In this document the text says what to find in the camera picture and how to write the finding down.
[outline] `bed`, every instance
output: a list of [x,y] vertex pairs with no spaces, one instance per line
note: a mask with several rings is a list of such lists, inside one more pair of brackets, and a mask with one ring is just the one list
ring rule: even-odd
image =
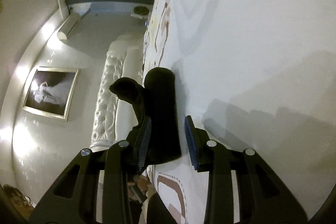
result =
[[183,156],[147,172],[177,223],[203,223],[207,199],[186,115],[233,150],[256,149],[309,218],[321,207],[336,181],[335,22],[336,0],[155,0],[143,76],[174,72]]

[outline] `picture frame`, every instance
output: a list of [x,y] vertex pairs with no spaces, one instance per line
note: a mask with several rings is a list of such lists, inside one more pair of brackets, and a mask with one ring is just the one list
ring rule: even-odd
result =
[[36,68],[23,109],[67,122],[79,72],[72,68]]

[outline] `black rubber object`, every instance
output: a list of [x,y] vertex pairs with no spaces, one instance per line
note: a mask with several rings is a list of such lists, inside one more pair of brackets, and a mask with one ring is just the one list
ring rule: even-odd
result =
[[175,76],[165,68],[150,70],[144,87],[135,80],[122,77],[110,86],[110,91],[133,106],[138,125],[129,133],[127,140],[134,137],[145,116],[152,120],[152,133],[148,145],[144,168],[148,165],[164,164],[181,156],[177,127]]

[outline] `black and white photo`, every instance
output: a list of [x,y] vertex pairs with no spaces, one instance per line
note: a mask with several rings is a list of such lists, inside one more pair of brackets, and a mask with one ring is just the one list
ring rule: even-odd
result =
[[67,120],[79,70],[39,67],[26,95],[24,109]]

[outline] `brown pattern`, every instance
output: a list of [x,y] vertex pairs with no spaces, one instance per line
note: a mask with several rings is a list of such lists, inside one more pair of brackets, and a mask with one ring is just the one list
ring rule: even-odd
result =
[[182,193],[182,190],[180,188],[180,185],[177,182],[175,182],[175,181],[173,181],[169,178],[166,178],[166,177],[163,177],[163,176],[158,176],[157,177],[157,188],[159,188],[159,183],[160,182],[162,182],[163,184],[172,188],[177,193],[177,196],[178,196],[178,199],[179,199],[180,205],[181,205],[181,214],[185,218],[185,204],[184,204],[183,193]]
[[161,56],[160,56],[160,59],[159,59],[158,66],[160,66],[160,63],[161,63],[161,60],[162,60],[162,57],[163,57],[164,47],[165,47],[166,42],[168,40],[170,12],[171,12],[171,8],[169,6],[169,1],[168,1],[168,2],[165,3],[164,9],[162,11],[161,18],[160,18],[160,24],[159,24],[159,27],[157,29],[157,33],[156,33],[155,41],[154,41],[155,51],[158,52],[157,38],[158,38],[158,35],[159,35],[159,31],[161,29],[161,37],[162,37],[163,34],[164,34],[164,31],[166,30],[166,37],[165,37],[165,41],[164,41],[163,46],[162,46],[162,52],[161,52]]
[[187,220],[184,221],[184,223],[181,223],[181,213],[172,205],[169,204],[168,211],[173,216],[177,224],[188,224]]

